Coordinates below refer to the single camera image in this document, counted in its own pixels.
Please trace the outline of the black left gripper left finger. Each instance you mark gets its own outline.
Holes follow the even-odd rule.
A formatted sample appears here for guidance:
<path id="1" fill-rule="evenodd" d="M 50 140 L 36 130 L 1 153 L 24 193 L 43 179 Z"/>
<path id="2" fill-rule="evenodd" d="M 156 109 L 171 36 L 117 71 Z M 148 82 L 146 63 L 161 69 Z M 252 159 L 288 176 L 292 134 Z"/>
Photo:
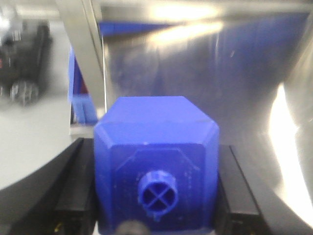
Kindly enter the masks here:
<path id="1" fill-rule="evenodd" d="M 48 198 L 18 223 L 16 235 L 91 235 L 97 218 L 93 139 L 80 139 Z"/>

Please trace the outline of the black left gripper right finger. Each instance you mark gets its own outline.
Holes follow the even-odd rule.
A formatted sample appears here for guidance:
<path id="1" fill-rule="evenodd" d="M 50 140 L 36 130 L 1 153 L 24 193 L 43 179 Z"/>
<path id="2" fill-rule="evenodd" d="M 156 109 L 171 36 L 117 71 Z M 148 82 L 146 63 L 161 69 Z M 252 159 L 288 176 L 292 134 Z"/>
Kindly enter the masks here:
<path id="1" fill-rule="evenodd" d="M 216 234 L 271 234 L 229 145 L 219 146 Z"/>

